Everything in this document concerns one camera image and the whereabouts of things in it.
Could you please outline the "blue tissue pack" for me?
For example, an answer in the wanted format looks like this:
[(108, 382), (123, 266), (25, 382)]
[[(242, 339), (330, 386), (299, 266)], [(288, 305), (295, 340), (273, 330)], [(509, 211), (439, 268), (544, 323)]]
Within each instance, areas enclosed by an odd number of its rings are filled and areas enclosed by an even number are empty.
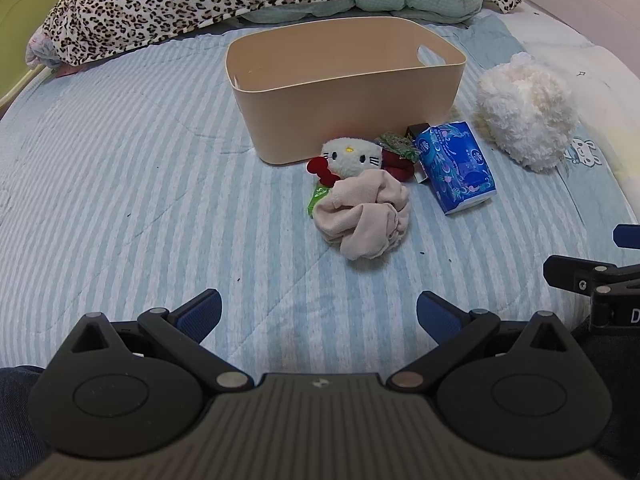
[(456, 214), (497, 193), (494, 176), (466, 122), (420, 127), (414, 147), (444, 214)]

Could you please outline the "beige cloth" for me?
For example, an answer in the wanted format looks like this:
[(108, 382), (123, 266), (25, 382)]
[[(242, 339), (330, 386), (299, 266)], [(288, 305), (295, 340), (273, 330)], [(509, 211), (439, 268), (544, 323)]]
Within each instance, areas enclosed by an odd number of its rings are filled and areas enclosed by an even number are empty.
[(311, 217), (323, 238), (346, 259), (375, 259), (407, 234), (409, 190), (385, 170), (364, 170), (337, 181), (314, 205)]

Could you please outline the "clear green-speckled packet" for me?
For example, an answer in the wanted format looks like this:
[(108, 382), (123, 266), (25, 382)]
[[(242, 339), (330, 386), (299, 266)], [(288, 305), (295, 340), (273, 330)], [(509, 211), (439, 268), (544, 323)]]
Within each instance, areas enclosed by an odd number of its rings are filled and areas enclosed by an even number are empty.
[(390, 132), (386, 132), (375, 139), (378, 145), (382, 146), (384, 151), (394, 153), (401, 159), (416, 162), (419, 158), (418, 151), (408, 136), (398, 136)]

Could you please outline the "white Hello Kitty plush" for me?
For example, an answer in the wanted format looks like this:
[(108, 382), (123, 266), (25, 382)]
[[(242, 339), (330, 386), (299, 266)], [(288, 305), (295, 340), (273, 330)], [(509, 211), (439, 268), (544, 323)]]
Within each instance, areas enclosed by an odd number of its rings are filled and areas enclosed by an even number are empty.
[(382, 148), (357, 138), (332, 139), (322, 145), (321, 154), (307, 162), (306, 170), (314, 174), (325, 188), (338, 180), (359, 176), (364, 170), (381, 169)]

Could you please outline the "green snack packet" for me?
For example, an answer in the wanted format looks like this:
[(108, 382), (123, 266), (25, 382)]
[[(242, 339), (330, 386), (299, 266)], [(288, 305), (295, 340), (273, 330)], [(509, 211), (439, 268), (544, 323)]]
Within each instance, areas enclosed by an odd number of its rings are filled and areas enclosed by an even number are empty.
[(311, 194), (310, 201), (307, 206), (307, 212), (312, 217), (314, 215), (314, 207), (325, 198), (329, 192), (331, 192), (331, 188), (324, 186), (320, 181), (316, 183), (314, 186), (314, 192)]

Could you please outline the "white fluffy plush toy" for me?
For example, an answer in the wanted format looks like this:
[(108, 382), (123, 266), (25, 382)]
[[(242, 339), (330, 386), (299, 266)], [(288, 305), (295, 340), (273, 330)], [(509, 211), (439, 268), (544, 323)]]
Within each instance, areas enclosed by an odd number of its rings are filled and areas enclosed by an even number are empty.
[(491, 141), (535, 172), (559, 165), (578, 125), (570, 87), (527, 52), (478, 78), (476, 105)]

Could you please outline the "dark brown small box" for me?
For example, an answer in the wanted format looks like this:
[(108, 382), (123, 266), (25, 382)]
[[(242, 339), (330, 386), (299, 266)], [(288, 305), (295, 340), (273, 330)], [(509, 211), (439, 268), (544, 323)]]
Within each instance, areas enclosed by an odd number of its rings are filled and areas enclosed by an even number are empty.
[(411, 142), (411, 146), (413, 149), (413, 158), (414, 158), (414, 178), (418, 183), (425, 183), (428, 180), (428, 175), (426, 174), (421, 159), (420, 159), (420, 150), (416, 147), (416, 139), (420, 136), (421, 133), (424, 133), (428, 128), (430, 128), (430, 124), (428, 122), (424, 122), (423, 124), (411, 125), (406, 130), (406, 137)]

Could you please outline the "blue striped bed sheet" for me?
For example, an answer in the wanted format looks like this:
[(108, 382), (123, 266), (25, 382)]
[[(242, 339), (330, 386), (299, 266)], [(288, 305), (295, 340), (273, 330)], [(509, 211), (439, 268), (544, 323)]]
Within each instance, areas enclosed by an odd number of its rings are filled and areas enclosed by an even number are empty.
[(416, 298), (510, 320), (582, 322), (587, 298), (547, 285), (559, 254), (634, 264), (631, 222), (603, 159), (548, 174), (482, 147), (488, 202), (447, 216), (410, 183), (400, 245), (349, 261), (307, 211), (314, 178), (256, 155), (224, 70), (239, 29), (41, 74), (1, 122), (1, 362), (46, 365), (81, 315), (127, 321), (206, 288), (224, 303), (206, 347), (265, 372), (388, 374), (430, 348)]

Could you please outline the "beige plastic storage basket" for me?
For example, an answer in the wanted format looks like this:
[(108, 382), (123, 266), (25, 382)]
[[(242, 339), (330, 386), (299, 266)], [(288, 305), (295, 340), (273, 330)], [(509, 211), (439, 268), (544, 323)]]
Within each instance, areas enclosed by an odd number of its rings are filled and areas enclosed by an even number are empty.
[(334, 18), (235, 39), (226, 73), (258, 157), (287, 165), (340, 136), (446, 122), (465, 54), (405, 18)]

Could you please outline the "green wooden furniture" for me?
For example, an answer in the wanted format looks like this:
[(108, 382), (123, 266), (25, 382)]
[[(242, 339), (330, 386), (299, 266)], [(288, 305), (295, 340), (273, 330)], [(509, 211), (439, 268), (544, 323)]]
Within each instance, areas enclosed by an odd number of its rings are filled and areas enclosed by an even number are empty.
[(25, 61), (28, 40), (58, 0), (1, 0), (1, 113), (37, 70)]

